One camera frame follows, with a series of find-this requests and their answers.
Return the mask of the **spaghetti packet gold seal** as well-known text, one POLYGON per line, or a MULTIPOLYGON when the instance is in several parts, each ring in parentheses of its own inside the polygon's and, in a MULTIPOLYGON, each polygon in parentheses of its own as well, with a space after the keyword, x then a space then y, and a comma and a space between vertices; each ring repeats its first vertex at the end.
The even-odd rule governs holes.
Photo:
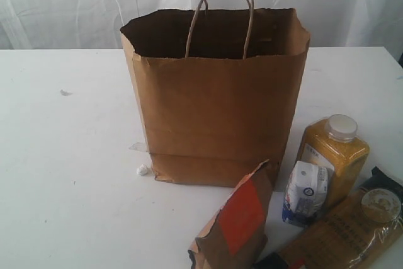
POLYGON ((342 202, 255 268, 368 268, 402 237, 402 180, 374 167, 342 202))

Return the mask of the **clear tape scrap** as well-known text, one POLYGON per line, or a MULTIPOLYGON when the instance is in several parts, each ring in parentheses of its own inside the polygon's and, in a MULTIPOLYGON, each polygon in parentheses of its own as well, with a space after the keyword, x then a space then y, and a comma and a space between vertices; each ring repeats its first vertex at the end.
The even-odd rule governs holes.
POLYGON ((138 152, 148 152, 147 144, 143 142, 136 142, 132 144, 129 149, 138 152))

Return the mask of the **brown pouch orange label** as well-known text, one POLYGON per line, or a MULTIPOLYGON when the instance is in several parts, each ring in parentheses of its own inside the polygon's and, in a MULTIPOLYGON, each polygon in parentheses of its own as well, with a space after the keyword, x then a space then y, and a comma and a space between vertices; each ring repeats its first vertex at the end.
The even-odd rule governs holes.
POLYGON ((267 243, 264 228, 273 185, 269 160, 245 175, 193 240, 192 268, 252 268, 267 243))

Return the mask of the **white paper crumb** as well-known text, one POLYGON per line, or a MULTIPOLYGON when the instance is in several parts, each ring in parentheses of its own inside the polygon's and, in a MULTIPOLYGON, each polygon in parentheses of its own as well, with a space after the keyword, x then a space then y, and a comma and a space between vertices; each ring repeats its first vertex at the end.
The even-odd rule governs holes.
POLYGON ((136 169, 136 174, 139 176, 145 176, 149 173, 149 168, 145 164, 141 164, 137 169, 136 169))

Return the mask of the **yellow grain bottle white cap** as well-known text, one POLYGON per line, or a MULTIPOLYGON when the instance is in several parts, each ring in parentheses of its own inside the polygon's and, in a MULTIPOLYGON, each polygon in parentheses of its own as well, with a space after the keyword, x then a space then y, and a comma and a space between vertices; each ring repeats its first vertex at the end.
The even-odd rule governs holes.
POLYGON ((348 196, 370 153, 357 130, 357 122, 342 114, 322 118, 305 128, 296 160, 327 168, 325 209, 348 196))

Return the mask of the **brown paper shopping bag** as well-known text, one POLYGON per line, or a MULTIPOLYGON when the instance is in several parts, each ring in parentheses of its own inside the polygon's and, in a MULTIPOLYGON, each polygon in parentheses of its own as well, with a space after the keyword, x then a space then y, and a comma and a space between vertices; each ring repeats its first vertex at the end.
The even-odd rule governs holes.
POLYGON ((285 153, 310 34, 293 8, 162 9, 121 38, 156 180, 233 187, 285 153))

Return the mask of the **small white blue carton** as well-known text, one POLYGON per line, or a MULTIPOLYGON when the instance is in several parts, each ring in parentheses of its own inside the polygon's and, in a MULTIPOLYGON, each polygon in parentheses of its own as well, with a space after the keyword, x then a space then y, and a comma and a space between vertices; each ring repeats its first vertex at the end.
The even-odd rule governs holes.
POLYGON ((322 208, 328 189, 325 167, 297 161, 288 179, 282 220, 295 226, 308 226, 322 208))

